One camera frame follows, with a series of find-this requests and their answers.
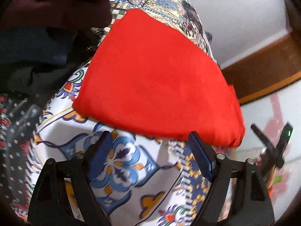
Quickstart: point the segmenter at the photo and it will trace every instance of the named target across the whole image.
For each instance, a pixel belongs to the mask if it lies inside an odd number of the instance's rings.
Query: dark cloth
[[[87,49],[97,45],[98,39],[98,36],[88,29],[78,31],[71,52],[65,53],[67,59],[64,65],[49,63],[51,57],[47,57],[43,52],[39,53],[39,50],[37,53],[46,62],[20,60],[0,64],[2,72],[0,93],[19,92],[25,94],[26,97],[39,94],[40,97],[36,99],[35,104],[43,108],[47,100],[65,84],[74,70],[93,56],[94,51]],[[42,46],[40,50],[47,50],[47,47]]]
[[[64,65],[76,31],[52,27],[0,30],[0,63],[36,61]]]
[[[34,102],[35,95],[25,98],[22,94],[0,95],[0,187],[7,204],[25,205],[28,201],[24,177],[30,140],[42,109]]]
[[[108,0],[11,0],[0,18],[0,28],[104,28],[111,20]]]

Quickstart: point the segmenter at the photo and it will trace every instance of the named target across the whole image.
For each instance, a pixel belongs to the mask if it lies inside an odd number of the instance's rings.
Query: black fabric
[[[208,42],[209,42],[209,44],[211,44],[211,41],[212,41],[212,34],[210,33],[210,32],[205,32],[205,34],[206,34],[206,37],[207,37],[207,39],[208,39]]]
[[[32,61],[1,64],[0,194],[26,212],[25,167],[32,132],[46,102],[83,62],[93,56],[98,37],[89,30],[76,37],[63,66]]]
[[[0,63],[19,60],[64,65],[76,31],[52,27],[17,27],[0,30]]]
[[[0,187],[8,204],[27,204],[25,161],[29,153],[29,137],[38,122],[42,109],[34,102],[38,95],[10,93],[0,96]]]

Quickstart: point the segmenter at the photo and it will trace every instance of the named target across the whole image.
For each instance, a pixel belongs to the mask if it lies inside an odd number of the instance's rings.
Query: orange object
[[[273,191],[274,191],[274,187],[271,186],[271,187],[268,189],[268,195],[270,196],[270,198],[272,198],[272,196],[273,196]]]
[[[245,134],[233,87],[171,27],[130,9],[100,44],[73,103],[81,115],[151,137],[237,147]]]

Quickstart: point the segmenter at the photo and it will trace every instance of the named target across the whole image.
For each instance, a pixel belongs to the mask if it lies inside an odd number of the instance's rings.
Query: wooden trim
[[[251,59],[251,58],[253,58],[253,57],[256,57],[256,56],[260,55],[261,53],[263,53],[263,52],[265,52],[265,51],[267,51],[267,50],[273,48],[274,46],[276,46],[276,45],[278,45],[278,44],[284,42],[285,40],[287,40],[287,39],[290,38],[290,37],[291,37],[291,34],[287,34],[286,36],[284,36],[284,37],[278,39],[277,41],[272,42],[271,44],[269,44],[269,45],[263,47],[262,49],[259,49],[258,51],[256,51],[256,52],[250,54],[249,56],[246,56],[245,58],[243,58],[243,59],[241,59],[241,60],[235,62],[234,64],[232,64],[232,65],[230,65],[230,66],[228,66],[228,67],[226,67],[226,68],[224,68],[223,70],[225,70],[225,69],[230,70],[231,68],[237,66],[238,64],[244,63],[245,61],[247,61],[247,60],[249,60],[249,59]]]
[[[250,101],[253,101],[253,100],[256,100],[256,99],[259,99],[259,98],[262,98],[272,92],[275,92],[277,90],[280,90],[281,88],[284,88],[298,80],[301,79],[301,71],[297,72],[296,74],[282,80],[282,81],[279,81],[275,84],[273,84],[272,86],[269,86],[263,90],[260,90],[256,93],[253,93],[253,94],[250,94],[248,96],[245,96],[245,97],[242,97],[240,98],[238,101],[239,101],[239,104],[240,105],[243,105],[243,104],[246,104]]]

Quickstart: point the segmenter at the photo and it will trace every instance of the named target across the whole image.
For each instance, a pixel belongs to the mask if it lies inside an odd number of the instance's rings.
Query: patterned fabric
[[[127,9],[140,8],[152,18],[180,31],[215,61],[200,18],[188,0],[110,0],[110,3],[113,14],[111,24],[104,29],[92,28],[92,31],[103,33],[101,41]]]
[[[16,97],[0,96],[0,187],[6,203],[16,208],[22,218],[26,218],[29,205],[26,190],[29,188],[24,173],[35,157],[29,152],[27,137],[30,137],[42,110],[32,103],[38,96],[27,99],[21,94],[13,95]]]
[[[188,0],[110,2],[112,23],[104,29],[92,28],[101,36],[100,42],[127,9],[140,8],[156,20],[180,31],[214,60],[200,19]],[[126,36],[121,36],[122,43],[126,43]],[[191,150],[185,143],[143,137],[79,115],[72,108],[72,103],[88,66],[89,63],[86,63],[76,70],[47,103],[32,138],[26,143],[27,161],[21,166],[25,178],[21,181],[26,186],[27,202],[48,158],[55,158],[56,161],[71,159],[76,152],[87,150],[104,130],[108,130],[113,135],[114,146],[105,168],[91,182],[91,187],[112,225],[190,225],[210,187],[201,175]],[[10,191],[9,184],[2,186]],[[74,215],[82,220],[67,179],[66,189]],[[17,201],[13,207],[16,212],[26,214],[26,208],[18,205]]]
[[[190,148],[183,142],[143,137],[79,115],[72,108],[78,95],[74,88],[80,89],[88,66],[78,69],[67,81],[69,87],[64,85],[43,110],[29,146],[37,157],[27,167],[35,171],[26,172],[28,195],[38,178],[39,170],[34,168],[50,157],[71,159],[108,130],[113,148],[103,171],[90,185],[112,225],[190,225],[210,188]],[[82,220],[68,181],[66,187],[74,214]]]

